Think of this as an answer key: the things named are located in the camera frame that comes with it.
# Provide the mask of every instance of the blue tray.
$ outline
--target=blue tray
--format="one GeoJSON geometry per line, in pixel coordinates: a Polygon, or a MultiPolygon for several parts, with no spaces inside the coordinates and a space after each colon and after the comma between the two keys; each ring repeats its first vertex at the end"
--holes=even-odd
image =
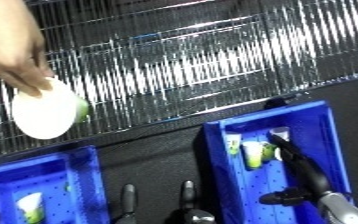
{"type": "Polygon", "coordinates": [[[204,129],[225,224],[324,223],[318,210],[309,202],[296,207],[259,203],[263,194],[296,185],[282,162],[270,161],[260,169],[247,171],[241,151],[237,155],[227,152],[226,131],[241,133],[243,141],[267,141],[267,132],[280,126],[290,127],[291,139],[306,155],[316,160],[336,191],[350,192],[333,116],[325,102],[210,122],[204,129]]]}
{"type": "Polygon", "coordinates": [[[16,202],[35,192],[43,193],[43,223],[109,223],[92,146],[0,166],[0,224],[26,223],[16,202]]]}

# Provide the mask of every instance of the metal grate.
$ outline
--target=metal grate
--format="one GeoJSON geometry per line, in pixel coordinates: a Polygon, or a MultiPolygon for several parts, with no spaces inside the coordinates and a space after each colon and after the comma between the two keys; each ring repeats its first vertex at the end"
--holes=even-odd
{"type": "Polygon", "coordinates": [[[0,83],[0,154],[358,78],[358,0],[27,0],[89,120],[37,141],[0,83]]]}

